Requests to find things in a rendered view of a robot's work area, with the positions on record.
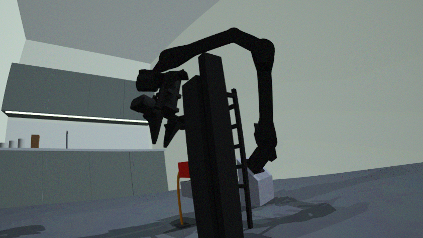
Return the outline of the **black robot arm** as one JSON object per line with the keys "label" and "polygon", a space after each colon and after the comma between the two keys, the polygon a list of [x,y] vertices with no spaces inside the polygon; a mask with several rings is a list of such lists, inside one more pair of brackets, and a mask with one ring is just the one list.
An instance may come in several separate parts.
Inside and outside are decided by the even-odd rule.
{"label": "black robot arm", "polygon": [[233,27],[188,45],[166,49],[160,53],[159,61],[153,70],[139,70],[136,88],[142,92],[157,92],[162,86],[172,86],[180,91],[181,81],[189,80],[187,72],[184,69],[179,71],[165,71],[184,64],[198,54],[230,43],[236,43],[251,51],[257,70],[259,121],[257,124],[254,123],[254,136],[258,147],[250,158],[246,159],[246,162],[247,167],[254,174],[258,174],[265,171],[263,167],[268,161],[272,162],[277,158],[275,149],[277,146],[277,137],[273,122],[271,77],[275,48],[271,41],[264,38],[259,39]]}

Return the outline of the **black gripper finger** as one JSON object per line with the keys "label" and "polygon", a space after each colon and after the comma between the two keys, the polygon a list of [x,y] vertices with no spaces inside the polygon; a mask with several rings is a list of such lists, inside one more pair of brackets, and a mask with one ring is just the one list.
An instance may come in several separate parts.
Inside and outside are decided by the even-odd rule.
{"label": "black gripper finger", "polygon": [[173,137],[175,136],[176,132],[178,132],[178,130],[181,127],[184,127],[185,124],[180,123],[180,122],[173,122],[173,123],[169,123],[169,124],[165,124],[164,127],[166,128],[165,130],[165,136],[164,136],[164,148],[167,148],[167,146],[169,145],[169,143],[171,142],[171,140],[173,139]]}
{"label": "black gripper finger", "polygon": [[143,117],[149,123],[152,144],[156,144],[157,142],[163,116],[164,116],[163,114],[155,112],[155,111],[143,115]]}

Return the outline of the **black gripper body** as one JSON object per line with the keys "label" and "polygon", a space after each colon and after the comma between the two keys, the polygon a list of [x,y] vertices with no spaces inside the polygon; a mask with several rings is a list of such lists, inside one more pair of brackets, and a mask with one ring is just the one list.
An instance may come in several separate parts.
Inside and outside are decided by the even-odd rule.
{"label": "black gripper body", "polygon": [[[142,94],[131,102],[130,109],[136,112],[141,112],[146,109],[146,114],[150,112],[158,112],[163,114],[164,118],[168,119],[167,124],[173,122],[180,122],[185,124],[184,115],[177,116],[175,113],[179,112],[177,108],[177,101],[181,99],[179,90],[172,86],[162,86],[159,92],[155,95],[157,97],[157,103],[151,97]],[[155,104],[156,103],[156,104]]]}

